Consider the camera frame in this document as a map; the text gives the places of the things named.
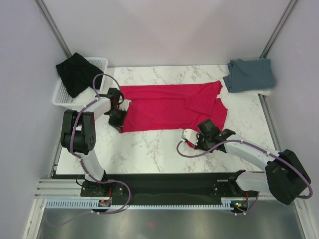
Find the red t shirt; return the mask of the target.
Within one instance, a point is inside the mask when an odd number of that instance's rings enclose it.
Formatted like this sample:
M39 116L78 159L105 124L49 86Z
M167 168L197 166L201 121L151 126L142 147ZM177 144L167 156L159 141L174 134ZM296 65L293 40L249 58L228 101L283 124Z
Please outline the red t shirt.
M192 129L210 119L223 130L228 109L218 97L219 81L205 84L123 86L131 100L123 132Z

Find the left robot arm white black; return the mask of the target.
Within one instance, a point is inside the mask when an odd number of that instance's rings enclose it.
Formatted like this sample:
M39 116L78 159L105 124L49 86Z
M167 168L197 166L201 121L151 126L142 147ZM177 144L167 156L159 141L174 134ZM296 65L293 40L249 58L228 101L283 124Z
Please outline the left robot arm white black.
M64 112L61 146L78 160L85 180L93 182L92 190L99 196L106 195L110 187L94 150L97 141L95 121L106 115L109 117L108 125L122 133L130 103L131 100L125 99L120 90L110 88L107 94L97 94L79 111Z

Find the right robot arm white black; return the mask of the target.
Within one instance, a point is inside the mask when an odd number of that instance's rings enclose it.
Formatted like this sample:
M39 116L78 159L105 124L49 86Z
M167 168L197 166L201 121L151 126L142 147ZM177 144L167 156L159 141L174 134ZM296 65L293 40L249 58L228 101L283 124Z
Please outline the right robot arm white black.
M310 177L293 151L279 152L259 146L230 129L219 130L209 119L197 127L198 131L186 129L182 134L195 149L220 150L259 168L258 172L242 171L235 176L228 183L232 195L240 196L245 191L263 192L285 205L296 198L308 199L313 195Z

